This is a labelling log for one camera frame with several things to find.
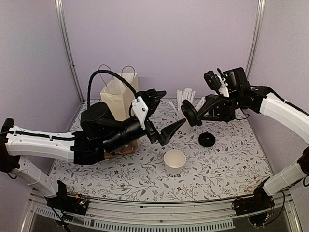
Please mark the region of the brown cardboard cup carrier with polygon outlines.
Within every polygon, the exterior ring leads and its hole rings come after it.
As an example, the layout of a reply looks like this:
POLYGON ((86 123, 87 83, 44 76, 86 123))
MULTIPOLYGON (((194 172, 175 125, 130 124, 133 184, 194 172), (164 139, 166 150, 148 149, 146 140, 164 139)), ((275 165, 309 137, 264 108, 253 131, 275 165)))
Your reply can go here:
POLYGON ((138 142, 137 142, 137 140, 135 140, 135 141, 117 149, 116 151, 113 151, 111 153, 105 152, 104 158, 105 159, 111 159, 116 155, 125 156, 125 155, 128 155, 128 154, 133 154, 133 153, 135 153, 137 148, 138 148, 138 142))

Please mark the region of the white paper coffee cup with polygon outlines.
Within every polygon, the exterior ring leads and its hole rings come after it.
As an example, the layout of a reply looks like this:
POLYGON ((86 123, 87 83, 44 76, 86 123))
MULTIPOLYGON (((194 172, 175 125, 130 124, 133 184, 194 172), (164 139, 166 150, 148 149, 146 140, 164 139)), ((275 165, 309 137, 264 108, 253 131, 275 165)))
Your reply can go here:
POLYGON ((170 150, 164 154, 163 160, 167 176, 175 177, 181 173, 186 163, 186 156, 182 151, 170 150))

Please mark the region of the black plastic cup lid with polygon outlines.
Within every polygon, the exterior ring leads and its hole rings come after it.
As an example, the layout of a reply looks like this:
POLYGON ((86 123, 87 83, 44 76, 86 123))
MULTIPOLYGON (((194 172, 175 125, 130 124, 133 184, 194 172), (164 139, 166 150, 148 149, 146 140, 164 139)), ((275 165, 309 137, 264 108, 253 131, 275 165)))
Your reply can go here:
POLYGON ((189 100, 182 101, 181 111, 191 127, 202 125, 202 121, 197 118, 196 109, 189 100))

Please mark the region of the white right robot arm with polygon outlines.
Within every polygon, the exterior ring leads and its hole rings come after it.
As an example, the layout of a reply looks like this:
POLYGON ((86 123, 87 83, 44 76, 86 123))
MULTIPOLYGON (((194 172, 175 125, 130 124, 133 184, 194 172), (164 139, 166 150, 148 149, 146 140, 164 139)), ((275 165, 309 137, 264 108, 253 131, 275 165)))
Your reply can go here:
POLYGON ((193 139, 208 131, 216 139, 209 148, 197 145, 176 195, 193 200, 218 200, 250 195, 265 179, 297 161, 308 147, 293 129, 260 112, 269 90, 250 87, 243 68, 203 75, 205 103, 194 117, 193 139))

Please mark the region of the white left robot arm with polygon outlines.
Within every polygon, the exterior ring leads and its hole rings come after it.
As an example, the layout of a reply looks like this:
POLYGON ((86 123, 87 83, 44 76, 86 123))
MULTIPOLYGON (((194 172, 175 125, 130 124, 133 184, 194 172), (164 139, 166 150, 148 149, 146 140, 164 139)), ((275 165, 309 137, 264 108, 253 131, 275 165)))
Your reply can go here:
POLYGON ((39 190, 62 210, 72 205, 66 185, 44 174, 28 160, 37 156, 64 160, 78 165, 92 165, 143 136, 151 143, 166 145, 185 123, 181 119, 158 131, 150 121, 165 91, 138 92, 131 104, 133 116, 119 121, 104 102, 88 104, 81 113, 81 130, 73 133, 47 133, 23 129, 13 119, 5 120, 0 132, 0 170, 14 174, 39 190))

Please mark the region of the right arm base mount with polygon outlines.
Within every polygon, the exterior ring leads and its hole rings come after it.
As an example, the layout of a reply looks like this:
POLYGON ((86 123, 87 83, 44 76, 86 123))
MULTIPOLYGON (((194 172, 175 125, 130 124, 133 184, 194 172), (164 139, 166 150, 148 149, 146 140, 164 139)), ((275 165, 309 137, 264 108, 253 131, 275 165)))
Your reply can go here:
POLYGON ((272 196, 268 196, 263 188, 254 190, 251 197, 236 198, 231 205, 237 216, 263 211, 261 214, 248 217, 249 222, 256 227, 265 226, 268 223, 274 206, 272 196))

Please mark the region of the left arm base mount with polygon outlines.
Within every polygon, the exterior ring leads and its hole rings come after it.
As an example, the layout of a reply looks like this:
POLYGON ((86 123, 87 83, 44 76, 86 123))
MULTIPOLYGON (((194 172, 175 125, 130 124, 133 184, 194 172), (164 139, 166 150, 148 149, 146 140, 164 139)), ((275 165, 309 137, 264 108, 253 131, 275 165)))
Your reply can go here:
POLYGON ((86 215, 89 206, 89 198, 82 194, 69 196, 67 194, 66 185, 60 180, 57 181, 57 184, 58 191, 56 196, 46 198, 47 206, 64 212, 86 215))

